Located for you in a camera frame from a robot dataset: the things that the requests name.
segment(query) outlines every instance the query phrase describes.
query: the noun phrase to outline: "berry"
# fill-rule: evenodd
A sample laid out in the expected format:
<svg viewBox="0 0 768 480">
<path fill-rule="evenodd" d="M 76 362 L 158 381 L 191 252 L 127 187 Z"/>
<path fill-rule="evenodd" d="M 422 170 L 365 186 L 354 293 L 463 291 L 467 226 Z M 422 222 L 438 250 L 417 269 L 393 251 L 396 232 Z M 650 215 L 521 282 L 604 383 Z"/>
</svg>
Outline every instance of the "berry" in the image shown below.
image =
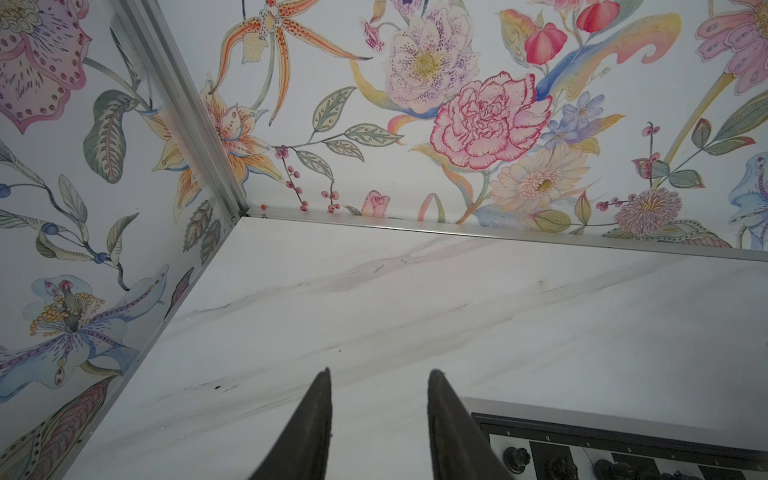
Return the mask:
<svg viewBox="0 0 768 480">
<path fill-rule="evenodd" d="M 43 225 L 42 230 L 46 235 L 58 235 L 58 225 L 56 223 L 47 222 Z"/>
</svg>

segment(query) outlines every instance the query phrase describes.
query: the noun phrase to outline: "peony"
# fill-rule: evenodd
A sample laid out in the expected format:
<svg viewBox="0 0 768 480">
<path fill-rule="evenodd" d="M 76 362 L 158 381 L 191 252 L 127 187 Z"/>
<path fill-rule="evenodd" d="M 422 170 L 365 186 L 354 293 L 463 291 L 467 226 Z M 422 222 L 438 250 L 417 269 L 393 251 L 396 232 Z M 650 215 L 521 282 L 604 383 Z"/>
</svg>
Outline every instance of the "peony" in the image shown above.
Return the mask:
<svg viewBox="0 0 768 480">
<path fill-rule="evenodd" d="M 553 151 L 541 149 L 503 167 L 491 181 L 491 198 L 504 212 L 532 212 L 546 208 L 561 197 L 573 197 L 573 190 L 587 173 L 587 155 L 579 148 L 561 144 Z"/>
<path fill-rule="evenodd" d="M 705 40 L 697 53 L 709 61 L 731 50 L 734 55 L 725 68 L 739 77 L 736 94 L 768 78 L 768 0 L 739 0 L 749 8 L 715 15 L 699 27 L 696 38 Z"/>
<path fill-rule="evenodd" d="M 614 220 L 623 231 L 644 237 L 676 219 L 682 207 L 677 192 L 666 188 L 646 190 L 622 205 Z"/>
<path fill-rule="evenodd" d="M 389 206 L 389 196 L 382 195 L 376 190 L 371 190 L 366 197 L 366 202 L 362 206 L 360 215 L 364 217 L 384 218 L 386 208 Z"/>
<path fill-rule="evenodd" d="M 70 90 L 85 86 L 88 0 L 0 2 L 0 109 L 24 133 L 64 113 Z"/>
<path fill-rule="evenodd" d="M 436 2 L 392 38 L 385 66 L 386 91 L 397 105 L 417 114 L 438 107 L 478 74 L 472 52 L 472 19 L 464 9 Z"/>
<path fill-rule="evenodd" d="M 512 80 L 503 71 L 482 83 L 472 81 L 439 108 L 432 146 L 452 164 L 473 170 L 517 160 L 534 146 L 552 115 L 552 97 L 535 97 L 532 74 Z"/>
</svg>

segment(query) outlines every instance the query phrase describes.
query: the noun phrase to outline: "tiger lily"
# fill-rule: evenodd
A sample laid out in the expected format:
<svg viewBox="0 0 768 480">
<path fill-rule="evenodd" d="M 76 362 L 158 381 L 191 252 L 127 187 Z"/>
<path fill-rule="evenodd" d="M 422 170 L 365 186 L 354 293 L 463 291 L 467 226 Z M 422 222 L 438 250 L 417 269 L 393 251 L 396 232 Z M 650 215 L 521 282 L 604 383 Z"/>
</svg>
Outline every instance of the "tiger lily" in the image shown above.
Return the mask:
<svg viewBox="0 0 768 480">
<path fill-rule="evenodd" d="M 319 0 L 294 0 L 292 2 L 281 2 L 276 5 L 276 0 L 266 0 L 264 9 L 259 15 L 249 18 L 243 23 L 235 26 L 227 32 L 224 40 L 221 42 L 221 60 L 219 64 L 219 76 L 215 84 L 210 87 L 210 93 L 213 94 L 224 80 L 227 69 L 230 65 L 230 53 L 232 48 L 240 42 L 243 46 L 243 63 L 245 61 L 259 61 L 261 54 L 267 45 L 266 37 L 271 36 L 273 41 L 270 48 L 274 52 L 275 44 L 280 53 L 279 72 L 280 72 L 280 94 L 277 98 L 270 125 L 275 120 L 277 112 L 283 105 L 286 93 L 288 92 L 288 80 L 290 79 L 290 57 L 288 56 L 288 44 L 286 43 L 285 31 L 297 37 L 299 40 L 323 50 L 334 57 L 350 58 L 352 60 L 369 60 L 370 57 L 358 57 L 342 50 L 330 41 L 307 27 L 300 25 L 291 19 L 300 13 L 304 13 L 315 5 Z"/>
</svg>

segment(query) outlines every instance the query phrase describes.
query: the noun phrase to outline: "pink flower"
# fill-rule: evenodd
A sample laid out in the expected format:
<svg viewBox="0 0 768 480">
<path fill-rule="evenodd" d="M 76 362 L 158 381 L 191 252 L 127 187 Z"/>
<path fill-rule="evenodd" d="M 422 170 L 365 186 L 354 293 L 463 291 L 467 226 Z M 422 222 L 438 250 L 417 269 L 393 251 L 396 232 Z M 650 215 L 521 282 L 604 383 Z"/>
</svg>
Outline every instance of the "pink flower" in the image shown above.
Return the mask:
<svg viewBox="0 0 768 480">
<path fill-rule="evenodd" d="M 379 31 L 376 27 L 366 22 L 364 18 L 360 19 L 360 26 L 362 27 L 362 33 L 366 36 L 366 44 L 376 53 L 384 51 L 384 42 L 379 37 Z"/>
<path fill-rule="evenodd" d="M 660 158 L 661 155 L 656 152 L 650 158 L 636 158 L 635 160 L 632 160 L 632 163 L 634 164 L 634 168 L 637 171 L 637 174 L 647 180 L 650 178 L 650 174 L 654 168 L 654 163 L 658 162 Z"/>
<path fill-rule="evenodd" d="M 552 97 L 534 101 L 534 76 L 512 80 L 503 71 L 462 87 L 443 104 L 432 130 L 432 146 L 452 164 L 482 170 L 514 161 L 531 149 L 552 115 Z"/>
<path fill-rule="evenodd" d="M 85 86 L 91 37 L 79 20 L 88 0 L 13 0 L 0 5 L 0 109 L 24 133 L 64 113 L 69 91 Z"/>
<path fill-rule="evenodd" d="M 666 188 L 646 190 L 622 205 L 614 220 L 623 231 L 644 237 L 676 219 L 682 207 L 677 192 Z"/>
<path fill-rule="evenodd" d="M 467 12 L 446 2 L 435 2 L 424 18 L 411 18 L 392 38 L 385 66 L 389 98 L 424 114 L 456 94 L 479 72 L 479 54 L 469 47 L 472 30 Z"/>
<path fill-rule="evenodd" d="M 525 41 L 526 60 L 533 65 L 543 65 L 560 53 L 567 40 L 564 32 L 547 23 Z"/>
<path fill-rule="evenodd" d="M 725 68 L 739 77 L 741 95 L 768 78 L 768 0 L 733 0 L 746 5 L 739 12 L 715 15 L 699 27 L 696 38 L 705 40 L 697 50 L 703 61 L 731 50 L 735 55 Z"/>
<path fill-rule="evenodd" d="M 589 5 L 576 19 L 579 30 L 595 33 L 606 28 L 619 15 L 619 4 L 611 0 Z"/>
<path fill-rule="evenodd" d="M 376 190 L 371 190 L 366 197 L 360 214 L 364 217 L 384 218 L 386 208 L 389 206 L 389 196 L 384 196 Z"/>
</svg>

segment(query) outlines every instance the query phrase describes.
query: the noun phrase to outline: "purple flower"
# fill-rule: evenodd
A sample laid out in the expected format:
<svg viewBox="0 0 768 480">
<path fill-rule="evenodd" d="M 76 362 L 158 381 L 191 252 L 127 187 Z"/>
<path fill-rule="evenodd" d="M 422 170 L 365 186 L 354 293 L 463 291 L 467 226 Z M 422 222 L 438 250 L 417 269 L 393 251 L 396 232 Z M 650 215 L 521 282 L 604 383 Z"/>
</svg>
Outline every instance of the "purple flower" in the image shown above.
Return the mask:
<svg viewBox="0 0 768 480">
<path fill-rule="evenodd" d="M 563 107 L 563 123 L 573 124 L 575 130 L 586 128 L 589 120 L 596 118 L 603 113 L 600 105 L 605 100 L 604 95 L 598 95 L 590 100 L 589 92 L 586 91 L 576 100 L 576 106 L 567 104 Z"/>
<path fill-rule="evenodd" d="M 404 17 L 420 16 L 424 7 L 424 0 L 392 0 L 392 3 L 400 15 Z"/>
<path fill-rule="evenodd" d="M 567 141 L 569 144 L 574 143 L 573 140 L 578 138 L 578 132 L 575 129 L 574 123 L 566 123 L 564 120 L 558 122 L 549 122 L 549 132 L 541 136 L 541 141 L 544 141 L 544 148 L 551 150 L 557 147 L 559 144 Z"/>
</svg>

